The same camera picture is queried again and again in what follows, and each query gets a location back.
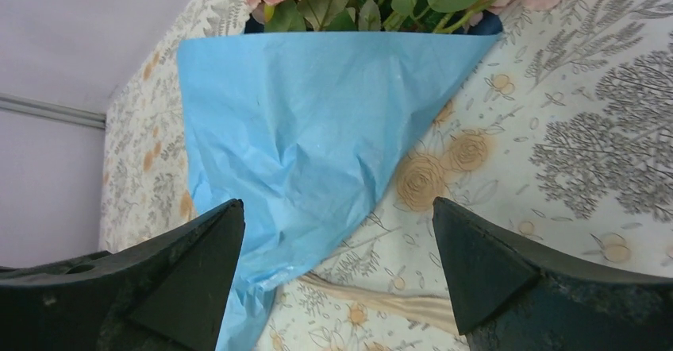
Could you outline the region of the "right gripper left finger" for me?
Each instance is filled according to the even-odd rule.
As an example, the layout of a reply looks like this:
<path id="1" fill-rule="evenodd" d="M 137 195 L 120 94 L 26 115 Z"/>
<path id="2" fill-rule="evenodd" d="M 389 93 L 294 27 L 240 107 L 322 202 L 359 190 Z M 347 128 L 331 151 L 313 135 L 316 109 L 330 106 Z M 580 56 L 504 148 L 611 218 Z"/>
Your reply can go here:
<path id="1" fill-rule="evenodd" d="M 213 350 L 244 236 L 232 199 L 118 253 L 1 270 L 4 350 Z"/>

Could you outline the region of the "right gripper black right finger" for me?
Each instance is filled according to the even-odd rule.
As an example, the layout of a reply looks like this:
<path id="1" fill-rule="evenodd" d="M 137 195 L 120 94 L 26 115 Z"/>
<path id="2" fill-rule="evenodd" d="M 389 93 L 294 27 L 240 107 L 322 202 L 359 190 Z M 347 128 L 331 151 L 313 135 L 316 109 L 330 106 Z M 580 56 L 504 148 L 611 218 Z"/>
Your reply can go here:
<path id="1" fill-rule="evenodd" d="M 473 350 L 669 350 L 672 281 L 529 240 L 438 197 L 433 229 Z"/>

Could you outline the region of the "cream ribbon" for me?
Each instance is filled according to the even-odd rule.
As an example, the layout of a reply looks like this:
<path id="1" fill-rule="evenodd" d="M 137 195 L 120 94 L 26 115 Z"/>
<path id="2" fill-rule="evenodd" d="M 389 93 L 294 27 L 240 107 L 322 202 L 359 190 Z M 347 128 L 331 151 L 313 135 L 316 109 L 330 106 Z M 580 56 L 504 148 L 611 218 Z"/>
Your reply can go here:
<path id="1" fill-rule="evenodd" d="M 338 285 L 330 283 L 314 273 L 300 276 L 298 281 L 334 298 L 361 303 L 372 310 L 396 314 L 460 337 L 449 298 L 433 295 L 394 295 L 361 287 Z"/>

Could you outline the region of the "blue paper bouquet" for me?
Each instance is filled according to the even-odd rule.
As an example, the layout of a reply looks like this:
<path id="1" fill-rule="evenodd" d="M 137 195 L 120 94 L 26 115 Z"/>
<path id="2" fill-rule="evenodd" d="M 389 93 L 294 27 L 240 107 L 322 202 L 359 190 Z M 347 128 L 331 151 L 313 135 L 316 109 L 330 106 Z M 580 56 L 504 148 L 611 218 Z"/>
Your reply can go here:
<path id="1" fill-rule="evenodd" d="M 189 186 L 200 211 L 244 204 L 217 350 L 250 350 L 276 288 L 324 260 L 494 45 L 511 2 L 244 0 L 258 33 L 177 51 Z"/>

